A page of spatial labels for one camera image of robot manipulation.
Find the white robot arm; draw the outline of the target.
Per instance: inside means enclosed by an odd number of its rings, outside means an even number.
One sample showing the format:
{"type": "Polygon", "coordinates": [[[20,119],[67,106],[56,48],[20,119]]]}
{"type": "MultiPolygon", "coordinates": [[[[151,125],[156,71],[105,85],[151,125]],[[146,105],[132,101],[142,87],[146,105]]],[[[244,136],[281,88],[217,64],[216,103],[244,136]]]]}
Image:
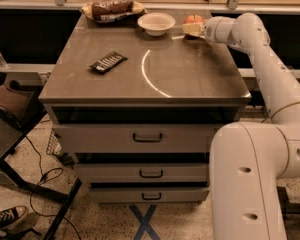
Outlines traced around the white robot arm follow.
{"type": "Polygon", "coordinates": [[[257,15],[212,17],[202,31],[206,40],[248,55],[269,116],[267,123],[231,123],[214,135],[214,240],[287,240],[276,180],[300,177],[300,83],[257,15]]]}

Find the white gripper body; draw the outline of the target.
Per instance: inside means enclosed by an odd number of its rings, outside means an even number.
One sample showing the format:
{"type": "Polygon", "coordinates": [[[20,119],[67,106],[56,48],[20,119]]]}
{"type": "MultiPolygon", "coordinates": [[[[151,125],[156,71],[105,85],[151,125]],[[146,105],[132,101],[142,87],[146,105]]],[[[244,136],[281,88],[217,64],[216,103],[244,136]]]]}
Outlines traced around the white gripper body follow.
{"type": "Polygon", "coordinates": [[[212,17],[204,26],[204,36],[207,41],[223,44],[233,44],[232,27],[235,20],[229,17],[212,17]]]}

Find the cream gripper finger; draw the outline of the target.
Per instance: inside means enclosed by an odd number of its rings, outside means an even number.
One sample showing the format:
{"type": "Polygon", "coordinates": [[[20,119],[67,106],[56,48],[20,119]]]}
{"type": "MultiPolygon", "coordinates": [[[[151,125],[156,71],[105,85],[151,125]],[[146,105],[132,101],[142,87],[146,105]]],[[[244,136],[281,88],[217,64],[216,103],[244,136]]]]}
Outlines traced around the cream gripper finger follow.
{"type": "Polygon", "coordinates": [[[183,32],[193,37],[200,37],[203,33],[204,24],[201,22],[185,23],[182,25],[183,32]]]}

